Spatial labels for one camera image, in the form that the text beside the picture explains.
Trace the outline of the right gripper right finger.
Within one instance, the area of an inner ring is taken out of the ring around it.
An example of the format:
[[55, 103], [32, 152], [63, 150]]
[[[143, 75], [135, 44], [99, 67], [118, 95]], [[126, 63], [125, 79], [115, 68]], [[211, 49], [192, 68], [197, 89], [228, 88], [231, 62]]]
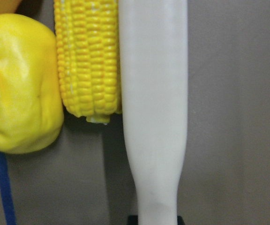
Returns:
[[177, 216], [177, 225], [185, 225], [182, 216]]

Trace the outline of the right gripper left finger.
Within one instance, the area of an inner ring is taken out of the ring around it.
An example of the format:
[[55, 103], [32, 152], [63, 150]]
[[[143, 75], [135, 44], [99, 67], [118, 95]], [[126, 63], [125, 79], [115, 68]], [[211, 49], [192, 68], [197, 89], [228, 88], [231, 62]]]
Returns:
[[129, 215], [127, 218], [127, 225], [138, 225], [138, 216]]

